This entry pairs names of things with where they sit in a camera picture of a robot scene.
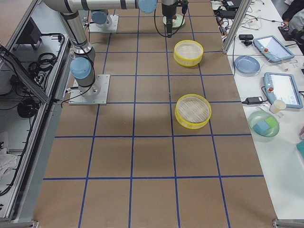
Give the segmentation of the black monitor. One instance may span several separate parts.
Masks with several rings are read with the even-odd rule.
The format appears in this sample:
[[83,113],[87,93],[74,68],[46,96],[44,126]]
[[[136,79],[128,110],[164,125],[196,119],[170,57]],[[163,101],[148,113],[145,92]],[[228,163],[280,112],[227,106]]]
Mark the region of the black monitor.
[[29,18],[27,21],[20,37],[18,38],[16,44],[13,47],[13,50],[17,50],[19,45],[31,45],[33,50],[37,50],[42,42],[42,33],[37,27],[36,23]]

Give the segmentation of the black webcam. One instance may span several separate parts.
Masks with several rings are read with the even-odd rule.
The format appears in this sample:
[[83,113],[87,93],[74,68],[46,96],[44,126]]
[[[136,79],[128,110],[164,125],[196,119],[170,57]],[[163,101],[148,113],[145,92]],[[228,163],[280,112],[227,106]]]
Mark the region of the black webcam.
[[239,34],[238,38],[246,47],[252,45],[254,39],[252,34]]

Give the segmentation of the paper cup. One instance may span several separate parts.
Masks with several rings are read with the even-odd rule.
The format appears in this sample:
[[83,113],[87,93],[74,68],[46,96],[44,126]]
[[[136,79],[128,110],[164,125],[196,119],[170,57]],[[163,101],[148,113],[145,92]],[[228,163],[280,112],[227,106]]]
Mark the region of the paper cup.
[[275,100],[271,104],[269,111],[272,112],[273,114],[276,114],[284,109],[286,109],[286,103],[282,100]]

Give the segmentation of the far teach pendant tablet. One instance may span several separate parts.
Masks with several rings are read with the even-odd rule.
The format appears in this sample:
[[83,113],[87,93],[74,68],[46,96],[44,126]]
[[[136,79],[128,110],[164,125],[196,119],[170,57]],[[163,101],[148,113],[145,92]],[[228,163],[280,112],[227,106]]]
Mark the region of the far teach pendant tablet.
[[280,62],[294,58],[294,54],[275,36],[253,39],[254,46],[270,61]]

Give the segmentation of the near teach pendant tablet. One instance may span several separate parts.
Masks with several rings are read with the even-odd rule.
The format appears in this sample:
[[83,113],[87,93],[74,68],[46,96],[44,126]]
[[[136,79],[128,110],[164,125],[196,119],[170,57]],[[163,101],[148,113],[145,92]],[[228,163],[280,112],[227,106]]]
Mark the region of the near teach pendant tablet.
[[292,74],[266,72],[263,82],[270,104],[273,104],[275,100],[282,100],[287,108],[303,108],[300,93]]

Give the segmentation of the pale green plate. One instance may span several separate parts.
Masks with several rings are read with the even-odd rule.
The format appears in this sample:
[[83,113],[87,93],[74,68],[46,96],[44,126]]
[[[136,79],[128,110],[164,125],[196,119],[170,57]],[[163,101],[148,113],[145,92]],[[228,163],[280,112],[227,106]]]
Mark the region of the pale green plate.
[[185,19],[183,19],[183,15],[176,14],[177,19],[172,19],[172,30],[176,31],[179,27],[183,27],[185,24]]

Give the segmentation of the blue plate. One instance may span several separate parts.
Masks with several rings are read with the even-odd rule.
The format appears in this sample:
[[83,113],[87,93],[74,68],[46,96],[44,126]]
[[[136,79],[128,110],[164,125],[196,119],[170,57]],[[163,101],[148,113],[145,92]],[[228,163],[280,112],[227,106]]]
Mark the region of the blue plate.
[[251,56],[239,56],[234,61],[236,69],[245,75],[253,76],[260,72],[260,63]]

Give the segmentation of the green glass bowl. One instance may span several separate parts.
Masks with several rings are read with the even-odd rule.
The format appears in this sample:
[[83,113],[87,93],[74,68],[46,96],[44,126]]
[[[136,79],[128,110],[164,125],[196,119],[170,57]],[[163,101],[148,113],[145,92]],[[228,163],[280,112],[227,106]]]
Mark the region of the green glass bowl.
[[273,140],[280,131],[280,125],[277,119],[265,111],[253,112],[249,115],[247,121],[256,141],[269,142]]

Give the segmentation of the teach pendant tablet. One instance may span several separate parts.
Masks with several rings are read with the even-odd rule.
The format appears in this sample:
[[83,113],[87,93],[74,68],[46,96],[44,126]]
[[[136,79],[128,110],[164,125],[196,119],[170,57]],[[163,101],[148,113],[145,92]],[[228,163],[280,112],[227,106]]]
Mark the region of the teach pendant tablet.
[[270,61],[280,62],[294,58],[294,54],[275,36],[253,39],[254,46]]
[[300,93],[292,74],[266,72],[263,82],[270,104],[273,104],[275,100],[282,100],[287,108],[303,108]]

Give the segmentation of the aluminium frame post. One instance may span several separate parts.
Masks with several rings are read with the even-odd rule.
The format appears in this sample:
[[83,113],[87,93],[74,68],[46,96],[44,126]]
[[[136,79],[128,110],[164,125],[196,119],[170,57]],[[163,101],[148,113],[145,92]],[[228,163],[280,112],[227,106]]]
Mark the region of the aluminium frame post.
[[228,50],[231,46],[231,44],[233,43],[233,40],[237,34],[237,31],[241,25],[241,22],[250,6],[251,0],[242,0],[240,3],[240,6],[236,12],[236,16],[233,20],[232,26],[230,28],[230,31],[226,37],[226,40],[224,42],[223,48],[222,48],[222,52],[224,54],[228,53]]

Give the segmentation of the yellow bamboo steamer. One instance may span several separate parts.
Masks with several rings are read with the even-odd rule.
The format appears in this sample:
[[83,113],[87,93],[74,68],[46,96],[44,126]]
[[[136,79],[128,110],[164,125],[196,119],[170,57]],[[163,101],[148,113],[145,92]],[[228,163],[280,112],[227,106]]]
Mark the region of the yellow bamboo steamer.
[[181,96],[174,110],[177,122],[187,129],[200,129],[210,120],[212,109],[207,99],[197,94]]
[[203,46],[194,40],[181,40],[174,46],[174,60],[184,67],[193,67],[200,63],[204,54]]

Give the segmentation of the green sponge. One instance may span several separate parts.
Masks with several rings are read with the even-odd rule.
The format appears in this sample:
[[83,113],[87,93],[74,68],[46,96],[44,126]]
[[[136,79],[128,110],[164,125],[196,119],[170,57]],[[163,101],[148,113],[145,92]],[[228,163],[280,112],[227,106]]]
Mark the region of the green sponge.
[[278,125],[278,121],[273,116],[264,119],[264,121],[268,124],[269,128],[274,128]]

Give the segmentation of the blue sponge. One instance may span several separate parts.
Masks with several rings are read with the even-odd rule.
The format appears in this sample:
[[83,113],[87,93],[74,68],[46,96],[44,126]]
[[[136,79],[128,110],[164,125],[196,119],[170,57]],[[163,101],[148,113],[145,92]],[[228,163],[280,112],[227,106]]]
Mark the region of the blue sponge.
[[268,124],[264,121],[261,120],[259,122],[257,122],[252,129],[259,135],[262,135],[264,132],[266,132],[267,130],[269,130],[269,126]]

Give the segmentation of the black power adapter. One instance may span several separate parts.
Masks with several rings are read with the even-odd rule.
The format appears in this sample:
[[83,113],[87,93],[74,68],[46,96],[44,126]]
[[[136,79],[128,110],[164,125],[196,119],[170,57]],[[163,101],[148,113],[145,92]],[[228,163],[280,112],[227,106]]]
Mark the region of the black power adapter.
[[259,105],[267,100],[264,100],[261,96],[255,96],[255,97],[247,97],[244,101],[242,101],[242,104],[244,105]]

